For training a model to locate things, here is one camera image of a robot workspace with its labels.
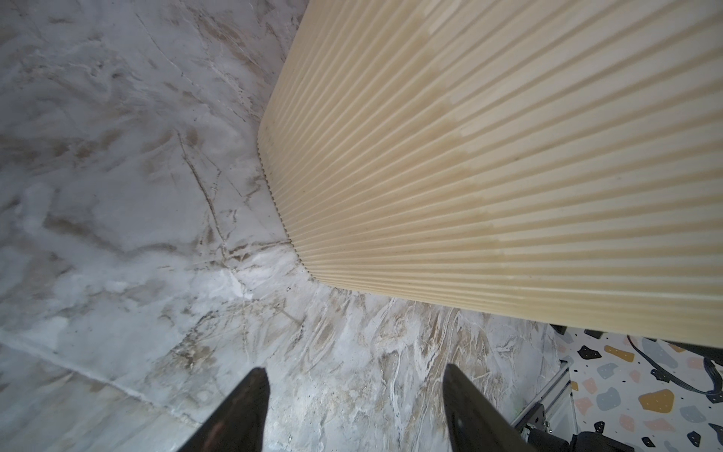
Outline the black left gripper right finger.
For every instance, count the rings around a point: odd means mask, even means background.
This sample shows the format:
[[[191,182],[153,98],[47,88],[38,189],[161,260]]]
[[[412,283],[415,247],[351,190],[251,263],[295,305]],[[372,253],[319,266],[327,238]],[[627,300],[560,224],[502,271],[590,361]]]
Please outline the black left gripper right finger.
[[[453,451],[534,451],[453,363],[444,371],[442,398]]]

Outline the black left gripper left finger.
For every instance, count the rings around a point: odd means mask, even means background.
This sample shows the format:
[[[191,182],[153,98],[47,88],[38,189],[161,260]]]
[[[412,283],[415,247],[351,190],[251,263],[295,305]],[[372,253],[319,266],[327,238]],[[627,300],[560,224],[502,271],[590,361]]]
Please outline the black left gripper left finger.
[[[178,451],[262,451],[269,397],[267,371],[255,367]]]

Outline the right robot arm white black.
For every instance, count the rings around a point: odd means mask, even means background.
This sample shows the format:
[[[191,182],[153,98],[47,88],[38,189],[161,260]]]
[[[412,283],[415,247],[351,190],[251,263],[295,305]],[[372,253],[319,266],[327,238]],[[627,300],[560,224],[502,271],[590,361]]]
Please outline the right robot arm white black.
[[[555,327],[558,374],[542,392],[542,425],[586,431],[636,451],[722,448],[719,348]]]

